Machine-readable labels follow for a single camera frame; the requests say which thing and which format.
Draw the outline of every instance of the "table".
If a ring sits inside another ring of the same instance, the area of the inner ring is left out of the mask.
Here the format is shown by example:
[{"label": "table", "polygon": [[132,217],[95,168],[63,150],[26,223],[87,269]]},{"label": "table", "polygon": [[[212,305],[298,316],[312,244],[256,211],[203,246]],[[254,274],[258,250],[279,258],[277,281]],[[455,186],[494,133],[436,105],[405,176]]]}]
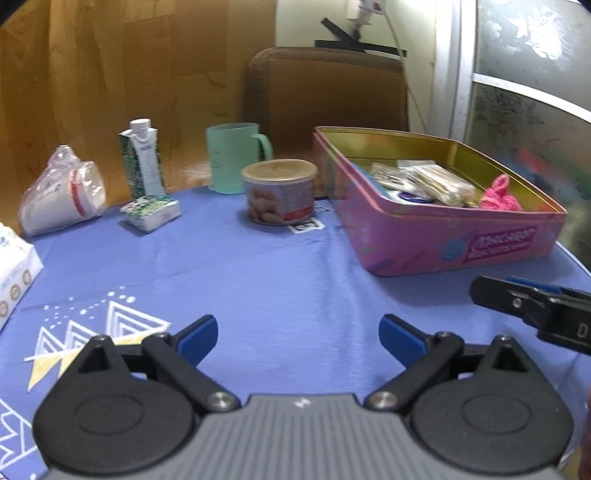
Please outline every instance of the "table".
[{"label": "table", "polygon": [[402,371],[378,340],[385,313],[470,343],[509,333],[566,400],[580,435],[590,359],[540,342],[519,319],[468,295],[479,274],[591,291],[589,273],[561,246],[544,260],[380,278],[359,265],[327,201],[315,214],[325,229],[293,234],[247,220],[243,195],[174,196],[182,217],[149,235],[111,209],[35,239],[45,269],[0,335],[0,471],[9,480],[43,474],[30,422],[76,348],[98,333],[176,332],[206,313],[219,322],[219,341],[200,368],[242,401],[252,393],[363,399]]}]

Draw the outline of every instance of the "beige lid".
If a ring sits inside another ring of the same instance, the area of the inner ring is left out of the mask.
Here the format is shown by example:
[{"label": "beige lid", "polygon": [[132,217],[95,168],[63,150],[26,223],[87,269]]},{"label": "beige lid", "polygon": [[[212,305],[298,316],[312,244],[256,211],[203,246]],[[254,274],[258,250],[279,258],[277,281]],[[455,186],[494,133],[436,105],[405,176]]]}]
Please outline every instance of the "beige lid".
[{"label": "beige lid", "polygon": [[242,169],[245,180],[256,183],[311,180],[318,175],[318,167],[306,160],[279,158],[253,163]]}]

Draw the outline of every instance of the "printed text on tin box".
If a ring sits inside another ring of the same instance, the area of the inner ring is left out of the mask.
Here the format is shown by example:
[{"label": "printed text on tin box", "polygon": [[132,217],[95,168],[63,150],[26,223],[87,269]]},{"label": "printed text on tin box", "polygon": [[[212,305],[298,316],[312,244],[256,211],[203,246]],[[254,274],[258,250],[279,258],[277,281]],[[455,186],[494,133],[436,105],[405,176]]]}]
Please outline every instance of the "printed text on tin box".
[{"label": "printed text on tin box", "polygon": [[527,250],[537,226],[478,235],[470,242],[464,263]]}]

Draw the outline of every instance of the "chair backrest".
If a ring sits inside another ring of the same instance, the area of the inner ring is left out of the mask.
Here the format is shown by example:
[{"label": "chair backrest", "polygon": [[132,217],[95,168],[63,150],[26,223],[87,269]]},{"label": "chair backrest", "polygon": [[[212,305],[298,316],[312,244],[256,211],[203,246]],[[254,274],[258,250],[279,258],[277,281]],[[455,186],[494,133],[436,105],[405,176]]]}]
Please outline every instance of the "chair backrest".
[{"label": "chair backrest", "polygon": [[308,159],[319,125],[408,131],[402,63],[355,51],[263,50],[247,68],[243,106],[276,157]]}]

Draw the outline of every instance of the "white wall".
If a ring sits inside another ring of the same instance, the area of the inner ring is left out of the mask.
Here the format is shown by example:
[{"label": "white wall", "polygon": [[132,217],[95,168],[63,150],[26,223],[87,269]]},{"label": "white wall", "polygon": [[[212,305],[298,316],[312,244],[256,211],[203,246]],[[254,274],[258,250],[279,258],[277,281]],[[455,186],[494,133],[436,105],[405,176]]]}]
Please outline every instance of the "white wall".
[{"label": "white wall", "polygon": [[[336,40],[320,24],[327,17],[350,33],[347,0],[277,0],[276,45],[313,47],[315,40]],[[408,81],[425,122],[428,121],[435,56],[436,0],[388,0],[387,13],[396,29],[400,47],[408,50]],[[374,15],[372,25],[362,28],[362,41],[394,46],[384,17]],[[411,130],[422,132],[417,111],[408,100]]]}]

